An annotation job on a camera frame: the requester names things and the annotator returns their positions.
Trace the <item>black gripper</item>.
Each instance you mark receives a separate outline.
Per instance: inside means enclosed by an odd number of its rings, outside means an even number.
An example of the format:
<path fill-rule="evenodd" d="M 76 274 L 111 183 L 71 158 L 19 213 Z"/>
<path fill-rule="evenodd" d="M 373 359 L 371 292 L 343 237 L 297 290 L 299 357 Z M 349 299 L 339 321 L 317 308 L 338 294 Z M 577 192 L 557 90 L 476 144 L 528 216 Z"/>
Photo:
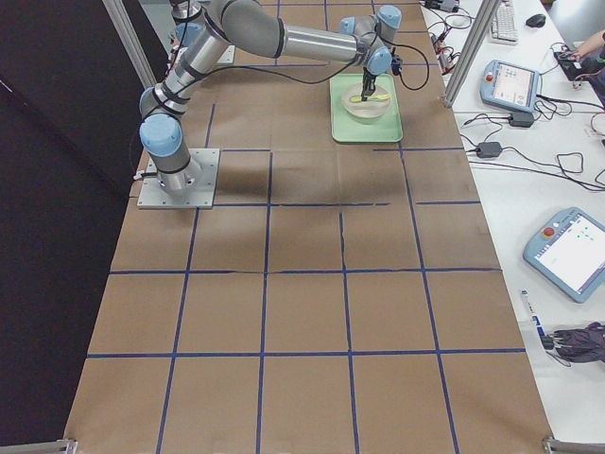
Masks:
<path fill-rule="evenodd" d="M 362 95 L 361 101 L 367 101 L 369 94 L 373 94 L 375 92 L 375 82 L 377 76 L 370 72 L 367 68 L 363 70 L 363 79 L 362 79 Z"/>

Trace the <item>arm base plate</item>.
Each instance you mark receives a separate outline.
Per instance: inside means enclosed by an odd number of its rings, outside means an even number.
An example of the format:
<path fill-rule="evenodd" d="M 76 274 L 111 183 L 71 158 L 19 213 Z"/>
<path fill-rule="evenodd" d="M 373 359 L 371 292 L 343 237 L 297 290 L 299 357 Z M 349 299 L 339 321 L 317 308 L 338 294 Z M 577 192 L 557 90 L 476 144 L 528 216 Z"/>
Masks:
<path fill-rule="evenodd" d="M 142 178 L 140 209 L 212 209 L 219 169 L 218 148 L 190 148 L 188 166 L 177 173 L 160 171 L 150 157 Z"/>

